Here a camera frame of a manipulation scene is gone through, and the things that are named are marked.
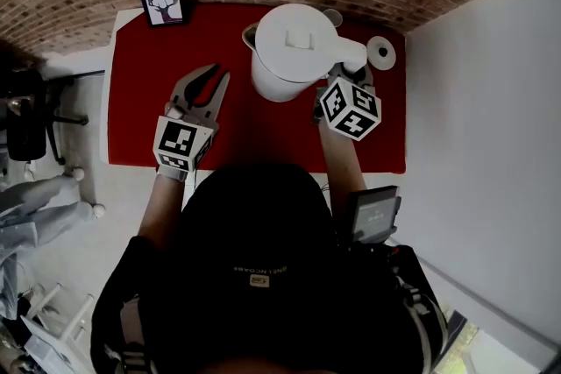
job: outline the black sleeve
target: black sleeve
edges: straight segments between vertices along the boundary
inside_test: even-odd
[[[116,352],[124,347],[121,308],[150,288],[160,265],[161,253],[150,240],[140,236],[131,239],[105,284],[92,316],[90,353],[97,372],[115,372],[117,360],[107,355],[106,347]]]

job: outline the deer head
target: deer head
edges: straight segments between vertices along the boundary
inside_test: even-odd
[[[174,19],[172,17],[169,16],[169,13],[167,12],[169,10],[170,6],[176,5],[179,3],[179,0],[172,0],[172,3],[168,4],[167,0],[166,2],[166,6],[165,7],[161,7],[160,4],[158,4],[157,6],[154,5],[154,0],[147,0],[148,1],[148,6],[152,6],[153,8],[156,9],[156,11],[158,13],[161,14],[161,17],[163,19],[164,22],[174,22],[177,19]]]

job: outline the table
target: table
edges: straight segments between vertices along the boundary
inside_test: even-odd
[[[271,7],[247,4],[198,4],[188,25],[151,29],[142,9],[120,11],[111,39],[112,58],[103,86],[102,159],[110,164],[156,166],[153,136],[174,84],[193,69],[220,63],[231,72],[218,116],[220,131],[200,164],[221,166],[285,162],[310,173],[324,173],[317,127],[310,122],[316,86],[291,102],[262,98],[251,83],[251,50],[242,31]],[[382,123],[355,143],[364,173],[405,172],[405,39],[368,23],[345,20],[339,35],[364,44],[374,35],[387,38],[396,65],[373,70],[382,101]]]

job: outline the antlers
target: antlers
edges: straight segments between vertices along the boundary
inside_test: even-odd
[[[154,5],[154,0],[147,0],[148,1],[148,6],[153,6],[158,12],[162,12],[162,11],[167,11],[167,9],[170,6],[176,5],[179,3],[179,0],[172,0],[172,3],[167,4],[167,0],[166,0],[166,6],[164,8],[160,7],[160,4],[158,4],[158,6]]]

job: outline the black chair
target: black chair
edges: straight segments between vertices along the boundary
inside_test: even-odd
[[[55,115],[64,87],[74,79],[55,78],[44,81],[41,74],[30,70],[12,72],[4,77],[3,97],[7,103],[7,141],[11,159],[31,161],[46,153],[45,133],[59,165],[66,160],[59,156],[54,139],[53,123],[74,123],[84,126],[88,118],[70,119]]]

